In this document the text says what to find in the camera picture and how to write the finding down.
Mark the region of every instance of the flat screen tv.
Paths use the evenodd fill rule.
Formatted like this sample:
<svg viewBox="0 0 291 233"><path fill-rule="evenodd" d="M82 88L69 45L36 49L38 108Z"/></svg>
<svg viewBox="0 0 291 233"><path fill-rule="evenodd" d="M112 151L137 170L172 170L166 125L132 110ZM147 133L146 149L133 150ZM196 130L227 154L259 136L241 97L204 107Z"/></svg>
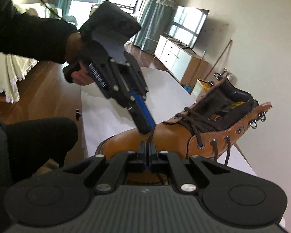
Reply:
<svg viewBox="0 0 291 233"><path fill-rule="evenodd" d="M208 13L208 10L178 7L166 33L186 46L193 48Z"/></svg>

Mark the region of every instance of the wooden cabinet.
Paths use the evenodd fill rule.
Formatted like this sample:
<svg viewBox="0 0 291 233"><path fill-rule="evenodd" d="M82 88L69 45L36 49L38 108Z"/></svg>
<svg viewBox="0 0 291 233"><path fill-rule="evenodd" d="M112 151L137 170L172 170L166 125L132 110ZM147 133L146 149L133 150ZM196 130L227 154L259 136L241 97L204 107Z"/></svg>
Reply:
<svg viewBox="0 0 291 233"><path fill-rule="evenodd" d="M195 86L208 66L191 50L184 50L163 36L160 36L154 54L179 83L188 86Z"/></svg>

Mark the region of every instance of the boot sole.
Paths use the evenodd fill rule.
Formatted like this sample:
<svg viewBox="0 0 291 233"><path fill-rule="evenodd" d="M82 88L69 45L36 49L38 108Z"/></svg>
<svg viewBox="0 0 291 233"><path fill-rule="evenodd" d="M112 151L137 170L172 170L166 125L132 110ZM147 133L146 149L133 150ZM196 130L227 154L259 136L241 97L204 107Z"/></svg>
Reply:
<svg viewBox="0 0 291 233"><path fill-rule="evenodd" d="M104 144L105 144L109 139L113 138L114 136L109 137L109 138L105 139L104 141L102 141L102 142L98 145L97 150L96 150L96 152L95 152L95 155L97 155L97 154L103 154L103 146L104 146Z"/></svg>

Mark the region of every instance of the broom handle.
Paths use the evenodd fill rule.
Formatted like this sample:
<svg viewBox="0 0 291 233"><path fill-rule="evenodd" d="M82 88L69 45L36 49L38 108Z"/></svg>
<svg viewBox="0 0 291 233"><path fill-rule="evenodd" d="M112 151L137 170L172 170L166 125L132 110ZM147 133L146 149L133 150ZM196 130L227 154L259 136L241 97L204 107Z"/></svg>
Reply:
<svg viewBox="0 0 291 233"><path fill-rule="evenodd" d="M209 74L211 74L211 72L213 71L213 69L216 67L216 65L218 64L219 60L222 58L223 54L225 53L226 49L229 47L229 45L233 42L233 40L230 39L229 43L227 44L227 46L224 48L224 51L221 53L220 57L217 59L216 63L214 63L213 67L210 69L209 73L205 76L205 78L203 80L206 80L207 77L209 76Z"/></svg>

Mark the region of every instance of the table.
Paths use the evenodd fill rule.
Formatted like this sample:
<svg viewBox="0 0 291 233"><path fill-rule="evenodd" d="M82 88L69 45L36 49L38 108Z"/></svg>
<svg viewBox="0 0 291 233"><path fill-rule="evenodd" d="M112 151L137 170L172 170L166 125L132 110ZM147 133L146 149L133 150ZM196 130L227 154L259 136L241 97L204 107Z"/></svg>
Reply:
<svg viewBox="0 0 291 233"><path fill-rule="evenodd" d="M167 72L152 68L141 68L148 85L146 104L156 123L161 123L191 106L195 100ZM106 99L95 84L81 87L83 134L88 156L95 155L98 145L105 139L135 128L128 111L113 99ZM224 164L227 152L218 162ZM251 175L253 171L235 146L231 147L228 166Z"/></svg>

